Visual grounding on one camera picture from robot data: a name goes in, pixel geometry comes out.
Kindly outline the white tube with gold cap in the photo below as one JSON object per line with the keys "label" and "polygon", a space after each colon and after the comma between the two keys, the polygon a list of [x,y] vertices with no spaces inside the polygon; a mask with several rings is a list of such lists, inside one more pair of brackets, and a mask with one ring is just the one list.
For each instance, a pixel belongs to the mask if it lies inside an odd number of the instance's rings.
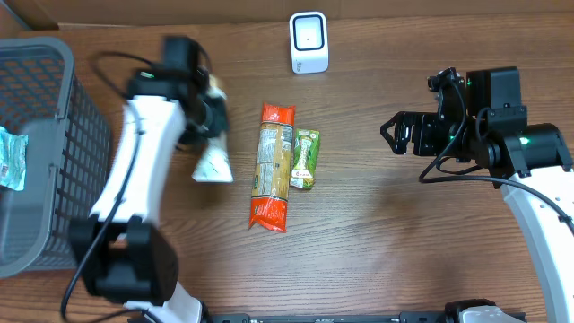
{"label": "white tube with gold cap", "polygon": [[227,113],[227,95],[222,82],[214,75],[209,76],[209,86],[204,102],[212,113],[208,127],[206,147],[196,164],[192,179],[201,183],[232,183],[227,137],[230,122]]}

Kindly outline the green snack packet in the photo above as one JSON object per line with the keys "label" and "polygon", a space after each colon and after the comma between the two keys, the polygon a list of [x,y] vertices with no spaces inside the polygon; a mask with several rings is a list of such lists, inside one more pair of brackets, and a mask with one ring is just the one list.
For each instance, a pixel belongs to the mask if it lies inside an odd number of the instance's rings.
{"label": "green snack packet", "polygon": [[316,130],[297,129],[294,162],[290,184],[295,188],[312,189],[316,181],[316,167],[320,149],[320,133]]}

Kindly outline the orange pasta packet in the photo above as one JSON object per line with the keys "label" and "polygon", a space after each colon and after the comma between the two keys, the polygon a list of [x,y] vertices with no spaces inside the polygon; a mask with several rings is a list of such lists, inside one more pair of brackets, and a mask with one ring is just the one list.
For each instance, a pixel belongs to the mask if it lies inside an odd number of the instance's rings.
{"label": "orange pasta packet", "polygon": [[249,227],[286,232],[294,119],[294,106],[263,104]]}

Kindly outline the light blue wipes packet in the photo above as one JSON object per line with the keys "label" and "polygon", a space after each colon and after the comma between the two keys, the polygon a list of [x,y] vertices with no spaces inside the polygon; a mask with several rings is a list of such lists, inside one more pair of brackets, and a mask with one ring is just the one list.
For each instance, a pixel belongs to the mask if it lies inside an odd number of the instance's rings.
{"label": "light blue wipes packet", "polygon": [[27,135],[14,135],[1,127],[1,185],[23,191],[26,178]]}

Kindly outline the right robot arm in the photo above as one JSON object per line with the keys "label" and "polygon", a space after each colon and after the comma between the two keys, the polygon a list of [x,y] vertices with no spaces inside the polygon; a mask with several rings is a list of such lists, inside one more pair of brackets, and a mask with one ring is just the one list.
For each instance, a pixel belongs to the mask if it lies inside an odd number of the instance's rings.
{"label": "right robot arm", "polygon": [[490,182],[524,236],[547,318],[573,320],[573,158],[559,128],[531,125],[514,66],[453,67],[427,79],[434,113],[400,111],[380,128],[395,154],[413,145],[432,162],[422,184]]}

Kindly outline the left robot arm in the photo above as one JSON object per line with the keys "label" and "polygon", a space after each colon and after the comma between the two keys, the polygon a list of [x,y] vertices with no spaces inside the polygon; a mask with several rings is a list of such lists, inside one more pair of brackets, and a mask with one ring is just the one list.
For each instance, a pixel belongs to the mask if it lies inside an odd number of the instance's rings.
{"label": "left robot arm", "polygon": [[178,256],[160,232],[161,197],[174,151],[201,153],[198,182],[230,183],[227,97],[205,49],[168,36],[158,63],[146,62],[125,89],[124,123],[109,178],[88,218],[68,241],[75,282],[117,303],[139,322],[207,322],[206,306],[178,279]]}

